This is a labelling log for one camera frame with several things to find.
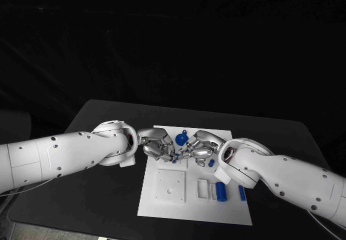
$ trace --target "table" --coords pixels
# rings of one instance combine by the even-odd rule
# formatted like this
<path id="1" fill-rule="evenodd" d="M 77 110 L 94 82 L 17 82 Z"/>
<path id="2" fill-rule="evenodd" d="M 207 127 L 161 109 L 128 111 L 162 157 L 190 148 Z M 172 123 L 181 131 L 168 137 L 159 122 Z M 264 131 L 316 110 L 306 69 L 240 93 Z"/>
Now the table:
<path id="1" fill-rule="evenodd" d="M 112 120 L 126 121 L 138 130 L 153 125 L 231 130 L 234 138 L 253 139 L 276 154 L 329 169 L 309 129 L 298 121 L 91 100 L 66 132 L 91 132 Z M 125 240 L 334 239 L 308 211 L 276 197 L 262 181 L 246 190 L 254 226 L 138 216 L 146 164 L 139 148 L 135 166 L 97 165 L 55 179 L 22 193 L 11 220 Z"/>

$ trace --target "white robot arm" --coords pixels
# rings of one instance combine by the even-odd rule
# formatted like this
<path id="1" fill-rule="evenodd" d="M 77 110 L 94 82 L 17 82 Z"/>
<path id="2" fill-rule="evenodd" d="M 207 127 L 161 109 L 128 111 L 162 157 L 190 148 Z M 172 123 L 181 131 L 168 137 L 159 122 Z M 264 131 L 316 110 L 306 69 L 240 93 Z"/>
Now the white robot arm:
<path id="1" fill-rule="evenodd" d="M 346 179 L 322 167 L 275 153 L 259 142 L 241 138 L 226 141 L 207 131 L 198 131 L 179 150 L 178 159 L 218 155 L 214 173 L 221 182 L 231 180 L 253 189 L 262 180 L 270 191 L 286 201 L 346 226 Z"/>
<path id="2" fill-rule="evenodd" d="M 135 130 L 123 121 L 104 122 L 93 132 L 73 132 L 0 145 L 0 193 L 87 170 L 97 164 L 136 164 L 139 145 L 165 161 L 178 156 L 164 128 Z"/>

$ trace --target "black background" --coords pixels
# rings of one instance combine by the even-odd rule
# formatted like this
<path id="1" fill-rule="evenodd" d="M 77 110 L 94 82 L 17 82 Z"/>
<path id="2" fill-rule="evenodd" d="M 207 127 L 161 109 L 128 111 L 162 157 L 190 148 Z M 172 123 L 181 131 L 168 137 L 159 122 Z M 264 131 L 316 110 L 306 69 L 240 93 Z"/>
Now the black background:
<path id="1" fill-rule="evenodd" d="M 345 175 L 344 1 L 47 2 L 0 7 L 0 108 L 32 138 L 90 99 L 288 119 Z"/>

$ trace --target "black table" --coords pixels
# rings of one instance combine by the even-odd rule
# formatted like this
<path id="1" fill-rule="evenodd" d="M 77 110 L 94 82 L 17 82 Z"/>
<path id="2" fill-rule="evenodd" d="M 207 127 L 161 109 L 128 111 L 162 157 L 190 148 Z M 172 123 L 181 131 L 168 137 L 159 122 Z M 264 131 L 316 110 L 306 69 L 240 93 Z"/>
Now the black table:
<path id="1" fill-rule="evenodd" d="M 91 132 L 112 120 L 138 130 L 153 125 L 231 130 L 234 138 L 253 139 L 276 154 L 329 169 L 309 129 L 296 121 L 91 100 L 67 133 Z M 139 148 L 135 166 L 97 165 L 55 179 L 21 195 L 11 220 L 126 240 L 334 239 L 308 211 L 276 197 L 263 182 L 246 190 L 254 226 L 138 216 L 146 164 Z"/>

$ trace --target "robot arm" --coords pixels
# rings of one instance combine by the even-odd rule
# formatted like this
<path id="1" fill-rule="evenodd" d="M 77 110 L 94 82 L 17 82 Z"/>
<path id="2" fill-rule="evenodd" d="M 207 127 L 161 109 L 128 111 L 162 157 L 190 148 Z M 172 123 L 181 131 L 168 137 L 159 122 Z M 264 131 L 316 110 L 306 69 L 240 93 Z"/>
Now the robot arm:
<path id="1" fill-rule="evenodd" d="M 210 149 L 218 155 L 214 175 L 221 182 L 228 184 L 234 180 L 253 189 L 262 180 L 276 196 L 346 226 L 346 179 L 342 176 L 293 157 L 275 155 L 247 138 L 224 141 Z"/>
<path id="2" fill-rule="evenodd" d="M 73 132 L 4 144 L 0 193 L 87 170 L 97 164 L 132 166 L 138 147 L 149 142 L 161 142 L 164 150 L 159 149 L 158 154 L 162 158 L 177 159 L 168 154 L 168 150 L 175 153 L 175 145 L 166 130 L 149 128 L 138 132 L 123 121 L 104 122 L 93 132 Z"/>

